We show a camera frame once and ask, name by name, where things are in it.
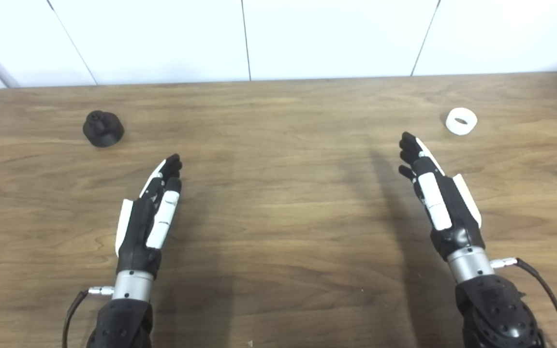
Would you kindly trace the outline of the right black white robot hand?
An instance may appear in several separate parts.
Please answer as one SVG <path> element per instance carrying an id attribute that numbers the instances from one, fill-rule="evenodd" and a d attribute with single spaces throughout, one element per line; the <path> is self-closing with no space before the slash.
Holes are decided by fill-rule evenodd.
<path id="1" fill-rule="evenodd" d="M 424 143 L 409 132 L 399 141 L 404 164 L 398 172 L 411 182 L 432 225 L 430 238 L 444 261 L 467 247 L 485 248 L 482 216 L 461 174 L 448 176 Z"/>

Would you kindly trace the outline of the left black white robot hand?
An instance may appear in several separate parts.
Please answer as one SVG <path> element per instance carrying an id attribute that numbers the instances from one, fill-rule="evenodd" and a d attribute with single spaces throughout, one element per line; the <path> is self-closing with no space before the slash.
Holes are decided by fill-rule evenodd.
<path id="1" fill-rule="evenodd" d="M 116 233 L 117 273 L 145 272 L 157 278 L 162 247 L 182 190 L 180 156 L 164 159 L 136 200 L 122 201 Z"/>

